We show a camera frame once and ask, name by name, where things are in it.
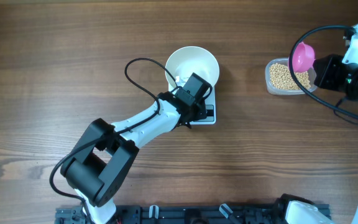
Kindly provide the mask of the pink plastic scoop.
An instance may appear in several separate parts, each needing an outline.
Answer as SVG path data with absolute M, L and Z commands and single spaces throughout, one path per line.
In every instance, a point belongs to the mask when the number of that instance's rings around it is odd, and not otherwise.
M 307 72 L 315 61 L 315 52 L 312 46 L 301 42 L 293 54 L 293 70 L 297 73 Z

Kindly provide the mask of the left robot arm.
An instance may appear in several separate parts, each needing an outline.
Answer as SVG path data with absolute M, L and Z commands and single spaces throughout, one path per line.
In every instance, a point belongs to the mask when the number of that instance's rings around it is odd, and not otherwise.
M 81 200 L 90 223 L 107 223 L 116 212 L 113 197 L 140 148 L 157 136 L 207 117 L 205 100 L 217 78 L 192 73 L 184 85 L 154 96 L 151 107 L 124 121 L 99 118 L 85 130 L 57 166 Z

